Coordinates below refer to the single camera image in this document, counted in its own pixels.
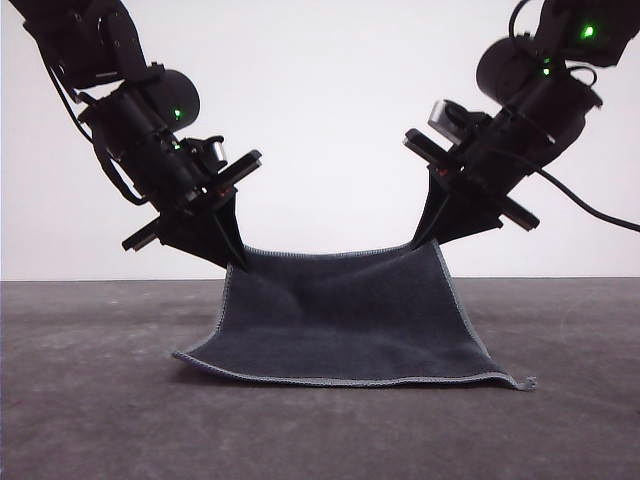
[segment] gray floor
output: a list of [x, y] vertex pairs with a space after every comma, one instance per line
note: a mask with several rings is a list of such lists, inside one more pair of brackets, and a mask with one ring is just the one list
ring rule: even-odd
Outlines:
[[458, 285], [536, 392], [216, 380], [221, 282], [5, 283], [3, 478], [640, 478], [640, 279]]

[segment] cable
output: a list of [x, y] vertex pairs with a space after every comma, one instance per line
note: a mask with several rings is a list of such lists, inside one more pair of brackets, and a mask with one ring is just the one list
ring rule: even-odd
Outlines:
[[522, 53], [523, 55], [526, 55], [527, 57], [535, 60], [536, 62], [540, 62], [540, 60], [535, 55], [528, 52], [526, 49], [522, 47], [522, 45], [518, 43], [518, 39], [516, 38], [516, 33], [515, 33], [516, 20], [518, 19], [518, 15], [520, 15], [520, 12], [524, 8], [524, 6], [530, 1], [531, 0], [520, 0], [520, 2], [518, 2], [518, 4], [516, 5], [516, 8], [514, 8], [513, 13], [511, 14], [511, 18], [509, 19], [509, 38], [511, 39], [511, 43], [513, 43], [513, 47], [518, 52]]
[[567, 72], [575, 72], [576, 70], [587, 70], [593, 74], [593, 82], [589, 85], [589, 87], [593, 87], [596, 83], [598, 83], [598, 73], [588, 65], [576, 65], [574, 67], [567, 68]]
[[596, 210], [591, 205], [589, 205], [587, 202], [585, 202], [580, 197], [578, 197], [578, 195], [573, 193], [569, 189], [569, 187], [567, 187], [565, 184], [563, 184], [560, 180], [558, 180], [556, 177], [551, 175], [549, 172], [544, 170], [539, 165], [536, 165], [534, 162], [529, 160], [527, 157], [524, 157], [522, 155], [518, 155], [518, 154], [515, 154], [515, 153], [512, 153], [512, 152], [509, 152], [507, 150], [500, 150], [498, 148], [490, 148], [490, 150], [492, 152], [494, 152], [494, 153], [499, 154], [499, 155], [504, 155], [506, 157], [511, 157], [511, 158], [519, 161], [520, 163], [523, 163], [524, 165], [526, 165], [527, 167], [532, 169], [534, 172], [536, 172], [540, 176], [542, 176], [545, 180], [547, 180], [548, 182], [553, 184], [555, 187], [557, 187], [562, 193], [564, 193], [567, 197], [569, 197], [576, 205], [578, 205], [580, 208], [582, 208], [585, 212], [589, 213], [590, 215], [593, 215], [597, 219], [602, 220], [602, 221], [607, 222], [607, 223], [611, 223], [611, 224], [616, 225], [618, 227], [626, 228], [628, 230], [633, 230], [634, 232], [640, 233], [640, 225], [637, 225], [637, 224], [631, 223], [631, 222], [627, 222], [626, 220], [621, 220], [621, 219], [616, 218], [616, 217], [612, 217], [610, 215], [607, 215], [605, 213], [602, 213], [602, 212]]
[[71, 109], [71, 105], [69, 105], [69, 100], [67, 99], [66, 95], [62, 91], [62, 87], [60, 86], [60, 83], [58, 82], [58, 78], [56, 77], [53, 69], [47, 64], [47, 61], [45, 60], [44, 55], [42, 54], [42, 51], [40, 52], [40, 56], [42, 57], [42, 61], [44, 63], [44, 67], [47, 70], [47, 73], [49, 74], [49, 78], [51, 79], [51, 82], [53, 83], [53, 86], [56, 88], [56, 92], [58, 92], [58, 95], [60, 96], [60, 99], [62, 100], [62, 103], [64, 104], [65, 110], [67, 111], [67, 113], [71, 117], [71, 120], [73, 120], [73, 124], [80, 131], [82, 136], [84, 138], [86, 138], [89, 141], [89, 143], [93, 144], [93, 139], [91, 138], [91, 135], [89, 135], [86, 132], [86, 130], [84, 128], [82, 128], [82, 125], [78, 121], [78, 118], [76, 117], [75, 113]]

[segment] cloth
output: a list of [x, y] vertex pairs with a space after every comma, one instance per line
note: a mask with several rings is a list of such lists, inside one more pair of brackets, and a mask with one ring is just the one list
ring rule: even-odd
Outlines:
[[217, 326], [180, 360], [222, 377], [309, 386], [516, 382], [489, 356], [436, 242], [338, 255], [247, 249]]

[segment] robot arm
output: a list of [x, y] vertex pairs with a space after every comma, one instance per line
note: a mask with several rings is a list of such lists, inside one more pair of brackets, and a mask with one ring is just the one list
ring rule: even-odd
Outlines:
[[[63, 100], [62, 88], [74, 102], [87, 105], [73, 119], [81, 130], [80, 123], [90, 127], [91, 135], [85, 136], [107, 177], [130, 202], [148, 202], [160, 212], [124, 248], [139, 250], [159, 239], [222, 267], [246, 268], [234, 185], [260, 166], [261, 154], [254, 150], [227, 166], [223, 137], [175, 137], [198, 117], [198, 92], [185, 75], [147, 65], [135, 25], [119, 0], [11, 3], [25, 17], [24, 26]], [[99, 100], [79, 92], [121, 80]]]
[[595, 71], [617, 65], [640, 30], [636, 0], [547, 0], [535, 36], [498, 41], [477, 70], [480, 89], [502, 105], [495, 117], [468, 112], [450, 101], [436, 104], [429, 124], [452, 141], [445, 151], [410, 130], [405, 145], [430, 164], [429, 198], [413, 239], [445, 243], [502, 227], [505, 215], [526, 230], [540, 221], [508, 197], [526, 176], [543, 173], [585, 127], [585, 116], [602, 100], [573, 77], [576, 69]]

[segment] white wall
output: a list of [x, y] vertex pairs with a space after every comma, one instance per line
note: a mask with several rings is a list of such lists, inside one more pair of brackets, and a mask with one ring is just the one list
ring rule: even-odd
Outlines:
[[[224, 134], [264, 166], [240, 184], [245, 242], [337, 252], [408, 241], [427, 193], [425, 164], [402, 146], [428, 130], [433, 102], [498, 106], [475, 84], [515, 0], [125, 2], [147, 59], [187, 73], [202, 113], [180, 135]], [[541, 1], [519, 30], [535, 31]], [[2, 267], [8, 280], [221, 277], [153, 244], [120, 242], [155, 214], [119, 197], [74, 130], [19, 15], [2, 3]], [[640, 42], [601, 73], [602, 111], [549, 170], [598, 208], [640, 220]], [[542, 179], [514, 197], [542, 219], [445, 247], [458, 276], [638, 276], [640, 237], [597, 222]]]

